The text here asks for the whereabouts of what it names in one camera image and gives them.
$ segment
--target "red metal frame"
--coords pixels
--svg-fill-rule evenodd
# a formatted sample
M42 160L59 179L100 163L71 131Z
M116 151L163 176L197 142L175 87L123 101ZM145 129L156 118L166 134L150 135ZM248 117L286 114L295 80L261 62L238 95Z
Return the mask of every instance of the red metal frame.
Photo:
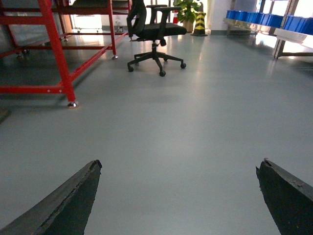
M116 43L118 43L127 33L115 33L113 26L113 14L127 14L114 12L112 8L112 0L108 0L108 6L106 8L73 8L67 5L67 1L55 0L56 8L51 9L51 0L38 0L39 9L35 8L4 8L0 0L0 24L5 25L6 30L11 39L11 43L14 49L0 53L0 58L13 54L20 53L24 49L51 49L53 51L59 73L61 76L61 82L55 86L0 86L0 93L30 93L30 94L65 94L69 102L75 101L74 89L72 82L90 65L92 65L101 55L107 50L112 50L113 54L116 55ZM131 0L128 2L128 7L119 7L116 10L130 10ZM5 12L40 12L42 16L6 16ZM63 31L62 35L58 34L52 12L59 14L61 28ZM110 21L110 33L70 33L65 31L63 16L68 14L100 14L108 15ZM35 44L27 46L19 46L17 41L10 29L10 24L43 24L46 26L47 33L49 36L48 40L44 40ZM111 35L112 43L108 46L62 46L60 39L75 35ZM50 42L51 46L41 46L43 43ZM95 49L99 50L90 59L85 61L75 71L69 73L65 56L63 53L64 49Z

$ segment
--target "white shelf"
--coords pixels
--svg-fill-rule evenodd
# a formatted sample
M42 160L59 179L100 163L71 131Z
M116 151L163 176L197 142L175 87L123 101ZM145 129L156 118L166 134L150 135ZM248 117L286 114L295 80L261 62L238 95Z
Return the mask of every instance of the white shelf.
M298 43L308 48L313 48L313 35L297 33L277 28L274 32L278 39Z

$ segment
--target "chair seat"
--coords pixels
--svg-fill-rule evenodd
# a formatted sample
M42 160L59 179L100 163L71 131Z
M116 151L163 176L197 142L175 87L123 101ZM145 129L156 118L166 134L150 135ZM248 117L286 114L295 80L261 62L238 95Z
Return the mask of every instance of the chair seat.
M142 32L138 34L138 37L144 38L145 40L155 40L157 38L159 29L160 29L159 23L146 24ZM174 23L166 23L164 34L165 36L183 35L186 33L187 30L184 27Z

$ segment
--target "chair armrest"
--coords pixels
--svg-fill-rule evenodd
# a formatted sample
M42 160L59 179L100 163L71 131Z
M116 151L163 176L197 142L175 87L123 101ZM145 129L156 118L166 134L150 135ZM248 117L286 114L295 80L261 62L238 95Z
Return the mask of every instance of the chair armrest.
M156 7L156 8L154 8L154 10L162 12L162 18L161 18L161 22L160 22L160 30L158 32L157 38L159 40L164 40L166 21L167 21L169 13L171 11L174 11L174 10L181 10L181 7L180 6Z
M155 7L156 11L161 11L161 12L170 12L170 11L174 11L174 10L181 10L180 6L167 6L167 7Z
M166 7L167 5L147 5L146 7L147 8L151 8L151 9L154 9L156 7Z
M157 11L155 11L155 8L158 7L167 7L167 5L148 5L146 6L147 8L151 8L151 18L150 18L150 23L154 24L157 18Z

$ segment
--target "metal shelf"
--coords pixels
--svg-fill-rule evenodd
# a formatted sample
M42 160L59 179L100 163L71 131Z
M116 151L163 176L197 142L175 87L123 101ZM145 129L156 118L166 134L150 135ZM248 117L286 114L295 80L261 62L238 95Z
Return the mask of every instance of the metal shelf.
M257 32L257 33L262 33L262 34L269 35L269 36L275 36L274 34L276 30L275 27L261 25L257 23L249 23L245 21L233 20L233 19L228 19L228 18L224 18L224 23L230 26L241 28L241 29L245 29L245 30L249 30L249 31Z
M313 35L297 33L289 30L277 28L274 32L280 40L298 43L308 48L313 48Z

